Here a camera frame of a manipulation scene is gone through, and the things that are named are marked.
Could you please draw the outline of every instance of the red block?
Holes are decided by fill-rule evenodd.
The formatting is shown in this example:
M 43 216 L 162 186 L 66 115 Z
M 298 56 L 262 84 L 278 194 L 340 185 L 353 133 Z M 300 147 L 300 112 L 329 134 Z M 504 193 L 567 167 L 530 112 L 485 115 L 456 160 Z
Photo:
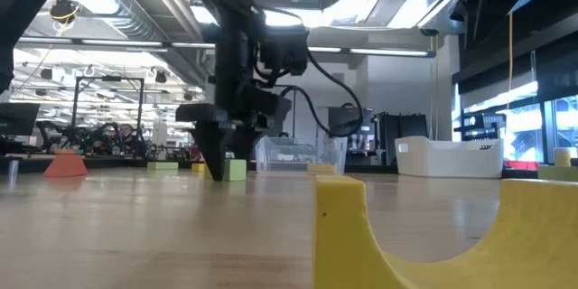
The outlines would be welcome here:
M 78 154 L 59 154 L 44 171 L 44 177 L 84 176 L 87 173 L 87 166 Z

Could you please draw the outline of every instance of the lime green block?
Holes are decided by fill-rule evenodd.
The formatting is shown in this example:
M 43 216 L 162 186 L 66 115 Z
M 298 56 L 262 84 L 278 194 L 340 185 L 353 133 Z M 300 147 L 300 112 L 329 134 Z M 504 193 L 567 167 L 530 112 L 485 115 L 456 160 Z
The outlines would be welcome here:
M 147 169 L 152 170 L 178 170 L 179 163 L 170 163 L 170 162 L 149 162 L 146 164 Z
M 228 159 L 225 161 L 225 181 L 246 181 L 247 162 L 242 159 Z
M 538 166 L 538 178 L 548 181 L 578 182 L 578 167 Z

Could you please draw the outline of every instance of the ductwork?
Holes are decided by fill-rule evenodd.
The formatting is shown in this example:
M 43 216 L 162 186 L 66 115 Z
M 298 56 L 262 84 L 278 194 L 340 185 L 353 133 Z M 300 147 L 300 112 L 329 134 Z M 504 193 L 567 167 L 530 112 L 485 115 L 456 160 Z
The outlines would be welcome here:
M 91 0 L 95 3 L 103 0 Z M 115 28 L 129 40 L 138 41 L 167 41 L 167 35 L 157 26 L 153 19 L 136 2 L 136 0 L 114 0 L 118 5 L 115 15 L 122 19 L 106 19 L 106 22 Z M 152 53 L 158 59 L 165 61 L 175 74 L 187 84 L 203 87 L 206 83 L 206 74 L 201 68 L 188 62 L 182 54 L 175 49 L 168 52 Z

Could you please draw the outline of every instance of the transparent container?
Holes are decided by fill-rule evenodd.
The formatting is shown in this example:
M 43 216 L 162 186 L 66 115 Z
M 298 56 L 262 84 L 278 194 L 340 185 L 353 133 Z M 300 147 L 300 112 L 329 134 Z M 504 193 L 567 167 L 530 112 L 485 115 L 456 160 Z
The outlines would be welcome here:
M 256 145 L 256 170 L 343 174 L 346 152 L 347 138 L 307 141 L 265 136 Z

